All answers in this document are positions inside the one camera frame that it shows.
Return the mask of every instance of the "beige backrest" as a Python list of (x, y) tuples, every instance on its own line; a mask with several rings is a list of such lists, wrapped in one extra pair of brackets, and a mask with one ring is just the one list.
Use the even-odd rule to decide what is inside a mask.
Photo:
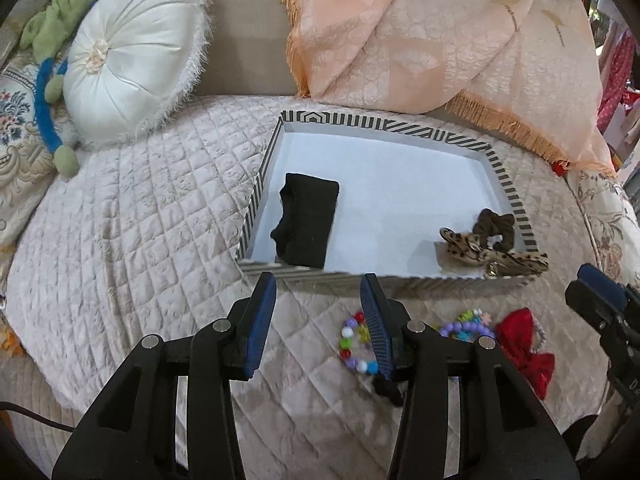
[(291, 95), (289, 20), (280, 0), (214, 0), (214, 35), (199, 95)]

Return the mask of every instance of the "metal screw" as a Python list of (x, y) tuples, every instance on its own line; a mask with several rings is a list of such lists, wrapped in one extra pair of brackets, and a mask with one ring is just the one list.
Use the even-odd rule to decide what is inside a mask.
[(142, 339), (142, 348), (153, 348), (160, 342), (157, 335), (150, 334)]
[(406, 324), (406, 327), (415, 333), (424, 332), (427, 326), (421, 322), (419, 319), (412, 319), (409, 323)]
[(216, 332), (226, 332), (231, 328), (231, 322), (223, 317), (222, 319), (217, 319), (213, 322), (213, 330)]
[(478, 344), (485, 350), (493, 350), (495, 348), (495, 339), (487, 335), (478, 338)]

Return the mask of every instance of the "colorful bead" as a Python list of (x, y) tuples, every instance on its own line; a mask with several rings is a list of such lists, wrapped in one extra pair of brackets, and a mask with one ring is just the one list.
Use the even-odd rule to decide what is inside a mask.
[(361, 374), (367, 373), (368, 368), (369, 364), (364, 359), (360, 359), (358, 364), (356, 364), (356, 370)]
[(369, 329), (366, 326), (361, 327), (360, 339), (363, 343), (368, 343), (371, 341), (371, 336), (369, 334)]
[(474, 316), (473, 311), (467, 310), (467, 311), (463, 312), (462, 314), (460, 314), (460, 317), (458, 318), (458, 321), (470, 321), (473, 316)]

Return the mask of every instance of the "beaded bracelet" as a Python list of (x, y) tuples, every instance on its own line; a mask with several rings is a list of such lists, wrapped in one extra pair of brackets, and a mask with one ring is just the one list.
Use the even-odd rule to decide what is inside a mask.
[(447, 323), (438, 332), (443, 337), (453, 337), (460, 341), (473, 342), (476, 337), (487, 335), (495, 339), (494, 332), (489, 328), (491, 315), (479, 308), (467, 310), (460, 314), (458, 320)]
[(536, 319), (536, 316), (531, 314), (533, 318), (533, 328), (536, 330), (538, 334), (538, 338), (540, 339), (538, 343), (531, 349), (532, 354), (540, 354), (546, 347), (546, 332), (545, 329), (542, 328), (540, 322)]
[(361, 374), (375, 375), (378, 373), (378, 362), (374, 359), (356, 358), (352, 355), (354, 342), (364, 345), (367, 353), (373, 353), (371, 346), (371, 336), (367, 328), (367, 322), (364, 319), (362, 311), (356, 312), (344, 322), (344, 326), (340, 330), (342, 339), (340, 340), (340, 358), (344, 361), (345, 366), (349, 370), (356, 370)]

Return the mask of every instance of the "satin pillow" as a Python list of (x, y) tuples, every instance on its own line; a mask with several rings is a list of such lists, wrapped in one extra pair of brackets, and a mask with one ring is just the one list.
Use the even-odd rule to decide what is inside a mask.
[(208, 0), (98, 0), (69, 50), (64, 96), (85, 146), (135, 140), (193, 89)]

